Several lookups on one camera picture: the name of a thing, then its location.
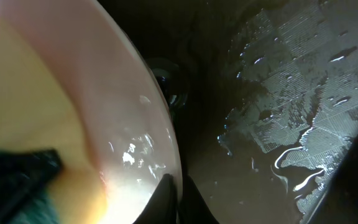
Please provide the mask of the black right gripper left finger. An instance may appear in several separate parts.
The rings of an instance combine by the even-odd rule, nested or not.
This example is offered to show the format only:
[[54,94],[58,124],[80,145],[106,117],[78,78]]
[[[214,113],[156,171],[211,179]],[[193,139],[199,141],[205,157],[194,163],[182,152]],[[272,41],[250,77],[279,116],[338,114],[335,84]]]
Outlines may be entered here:
[[177,189],[173,176],[164,174],[134,224],[175,224],[176,222]]

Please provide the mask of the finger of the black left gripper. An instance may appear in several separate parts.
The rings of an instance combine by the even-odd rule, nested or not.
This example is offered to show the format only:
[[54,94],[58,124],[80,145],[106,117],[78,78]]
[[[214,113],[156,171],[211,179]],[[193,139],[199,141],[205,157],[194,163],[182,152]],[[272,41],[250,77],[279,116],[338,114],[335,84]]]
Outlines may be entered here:
[[46,189],[62,169],[54,149],[0,152],[0,223],[59,223]]

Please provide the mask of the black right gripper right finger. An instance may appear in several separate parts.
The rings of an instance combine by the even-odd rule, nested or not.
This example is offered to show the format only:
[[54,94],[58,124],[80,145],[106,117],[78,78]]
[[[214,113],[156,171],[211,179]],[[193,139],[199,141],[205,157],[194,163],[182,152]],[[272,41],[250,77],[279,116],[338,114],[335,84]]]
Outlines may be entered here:
[[183,177],[178,213],[182,224],[219,224],[189,175]]

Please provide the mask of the green yellow sponge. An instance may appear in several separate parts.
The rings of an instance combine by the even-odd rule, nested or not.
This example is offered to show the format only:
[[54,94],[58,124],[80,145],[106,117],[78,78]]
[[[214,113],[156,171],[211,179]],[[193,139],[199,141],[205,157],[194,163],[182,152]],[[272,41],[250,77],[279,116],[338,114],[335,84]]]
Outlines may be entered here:
[[39,223],[99,223],[107,203],[73,103],[37,52],[0,19],[0,152],[54,148],[63,170]]

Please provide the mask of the pink plate with red stain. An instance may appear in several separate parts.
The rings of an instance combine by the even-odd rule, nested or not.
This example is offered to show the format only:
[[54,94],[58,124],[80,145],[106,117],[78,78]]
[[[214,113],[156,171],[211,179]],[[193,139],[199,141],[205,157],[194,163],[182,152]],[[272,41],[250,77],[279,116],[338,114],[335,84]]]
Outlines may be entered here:
[[96,1],[0,1],[0,19],[65,91],[104,186],[99,223],[134,223],[164,174],[182,195],[180,156],[153,71]]

